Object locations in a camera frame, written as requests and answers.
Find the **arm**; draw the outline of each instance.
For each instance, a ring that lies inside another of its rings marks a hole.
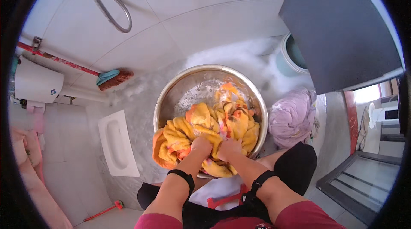
[[[195,183],[201,163],[211,153],[212,148],[213,146],[207,139],[202,137],[194,139],[191,144],[190,153],[175,167],[175,169],[190,174]],[[164,214],[172,216],[182,222],[182,206],[187,200],[188,193],[189,186],[187,182],[179,175],[169,174],[162,183],[157,197],[147,207],[143,215],[151,213]]]
[[[240,141],[232,139],[224,141],[220,146],[219,158],[233,165],[249,189],[251,189],[254,180],[267,171],[267,167],[264,165],[241,154]],[[270,220],[273,223],[286,207],[307,200],[291,190],[277,176],[266,180],[257,190],[256,195],[267,207]]]

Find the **yellow blanket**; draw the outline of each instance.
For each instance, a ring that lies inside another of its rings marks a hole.
[[[152,157],[158,165],[173,169],[190,153],[192,141],[202,136],[213,144],[213,150],[203,161],[201,171],[218,177],[237,174],[232,165],[218,159],[219,145],[225,139],[242,139],[242,152],[248,155],[257,143],[260,125],[253,119],[254,111],[248,109],[231,83],[221,86],[216,100],[213,108],[205,103],[192,105],[185,118],[168,120],[154,134]]]

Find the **purple cloth bundle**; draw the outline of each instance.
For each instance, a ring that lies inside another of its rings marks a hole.
[[[268,131],[280,149],[293,147],[310,135],[317,95],[304,87],[291,90],[277,101],[268,116]]]

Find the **hand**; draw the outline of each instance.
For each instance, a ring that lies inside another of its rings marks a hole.
[[[232,138],[223,141],[220,144],[220,150],[218,152],[218,158],[223,161],[228,161],[228,156],[233,153],[241,153],[241,142],[242,139],[236,141]]]
[[[191,152],[198,152],[204,155],[204,160],[208,158],[213,149],[213,145],[204,137],[197,137],[191,144]]]

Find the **black wrist strap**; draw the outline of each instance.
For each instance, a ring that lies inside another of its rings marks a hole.
[[[274,171],[267,170],[264,173],[262,173],[256,180],[254,180],[253,184],[251,185],[251,190],[249,190],[247,193],[243,194],[243,199],[242,201],[245,203],[251,202],[255,199],[257,190],[263,185],[263,183],[269,179],[270,177],[275,176],[276,174]]]
[[[181,176],[181,177],[188,183],[188,187],[190,188],[190,190],[189,190],[189,193],[188,193],[187,200],[186,200],[185,203],[184,203],[184,205],[185,205],[185,204],[188,202],[188,199],[190,198],[191,194],[192,194],[193,191],[194,191],[194,180],[193,180],[193,177],[192,177],[191,175],[187,175],[187,174],[186,174],[184,171],[182,171],[182,170],[170,170],[170,171],[168,171],[167,175],[168,175],[168,174],[171,174],[171,173]]]

